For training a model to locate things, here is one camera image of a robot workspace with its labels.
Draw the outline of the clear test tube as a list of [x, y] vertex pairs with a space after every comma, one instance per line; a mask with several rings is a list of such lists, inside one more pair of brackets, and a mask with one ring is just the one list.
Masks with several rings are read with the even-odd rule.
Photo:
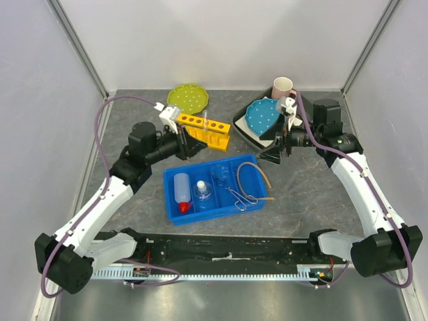
[[207, 117], [208, 112], [206, 110], [203, 111], [203, 130], [208, 131], [209, 120]]

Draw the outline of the dark green tray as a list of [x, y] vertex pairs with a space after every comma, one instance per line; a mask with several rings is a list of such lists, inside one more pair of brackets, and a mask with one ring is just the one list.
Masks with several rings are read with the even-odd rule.
[[286, 130], [286, 118], [276, 110], [271, 86], [250, 100], [233, 116], [232, 127], [256, 150], [263, 150], [274, 143], [281, 125]]

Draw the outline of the wash bottle red cap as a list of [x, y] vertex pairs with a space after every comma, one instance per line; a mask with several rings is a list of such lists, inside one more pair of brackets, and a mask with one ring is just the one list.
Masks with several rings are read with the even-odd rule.
[[191, 208], [190, 180], [187, 173], [178, 173], [174, 176], [175, 201], [180, 214], [187, 214]]

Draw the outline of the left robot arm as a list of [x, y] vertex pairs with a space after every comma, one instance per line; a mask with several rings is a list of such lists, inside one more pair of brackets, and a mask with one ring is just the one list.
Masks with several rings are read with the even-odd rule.
[[35, 240], [37, 268], [41, 273], [41, 292], [47, 292], [50, 280], [61, 291], [79, 292], [93, 273], [122, 259], [139, 263], [146, 257], [145, 244], [138, 241], [131, 229], [110, 239], [94, 240], [111, 216], [130, 200], [152, 175], [151, 166], [171, 156], [187, 160], [207, 148], [207, 144], [192, 137], [185, 127], [163, 131], [151, 122], [139, 122], [128, 135], [128, 144], [119, 159], [108, 168], [103, 185], [81, 210], [53, 235], [42, 233]]

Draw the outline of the yellow rubber tube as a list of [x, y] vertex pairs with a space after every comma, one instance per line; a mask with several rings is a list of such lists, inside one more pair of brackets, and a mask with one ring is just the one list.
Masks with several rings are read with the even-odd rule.
[[[241, 184], [241, 179], [240, 179], [240, 172], [242, 167], [244, 167], [245, 165], [249, 165], [252, 166], [253, 168], [255, 168], [259, 174], [262, 176], [262, 178], [264, 179], [265, 183], [267, 184], [267, 186], [269, 187], [269, 189], [272, 188], [272, 184], [270, 183], [270, 180], [268, 179], [267, 175], [263, 172], [263, 170], [255, 163], [251, 163], [251, 162], [243, 162], [241, 163], [238, 168], [237, 168], [237, 172], [236, 172], [236, 177], [237, 177], [237, 184], [238, 187], [242, 193], [243, 196], [245, 196], [246, 198], [250, 198], [252, 195], [248, 195], [242, 184]], [[276, 198], [275, 197], [261, 197], [261, 198], [255, 198], [257, 201], [275, 201]]]

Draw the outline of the glass flask white stopper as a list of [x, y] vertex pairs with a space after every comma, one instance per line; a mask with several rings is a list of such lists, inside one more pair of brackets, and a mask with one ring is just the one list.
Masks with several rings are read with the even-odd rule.
[[198, 200], [208, 201], [212, 196], [211, 185], [206, 181], [199, 180], [194, 187], [194, 193]]

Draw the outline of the metal crucible tongs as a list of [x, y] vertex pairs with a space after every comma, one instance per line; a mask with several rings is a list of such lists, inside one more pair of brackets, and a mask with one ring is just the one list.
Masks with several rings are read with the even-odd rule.
[[258, 200], [254, 196], [244, 196], [243, 193], [239, 193], [235, 189], [233, 189], [228, 183], [227, 179], [222, 179], [214, 172], [211, 173], [211, 176], [214, 178], [214, 180], [220, 187], [223, 187], [235, 198], [234, 205], [240, 211], [246, 211], [248, 205], [256, 205], [258, 203]]

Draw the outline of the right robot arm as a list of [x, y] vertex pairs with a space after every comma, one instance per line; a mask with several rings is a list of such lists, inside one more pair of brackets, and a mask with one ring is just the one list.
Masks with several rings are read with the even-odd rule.
[[413, 277], [412, 261], [423, 240], [421, 230], [408, 226], [380, 190], [357, 137], [343, 131], [340, 104], [331, 99], [313, 103], [307, 119], [301, 96], [276, 101], [280, 118], [273, 126], [274, 140], [260, 156], [279, 163], [283, 152], [294, 147], [314, 147], [344, 186], [364, 235], [355, 237], [325, 229], [312, 232], [306, 255], [322, 263], [330, 255], [354, 265], [363, 277], [406, 269]]

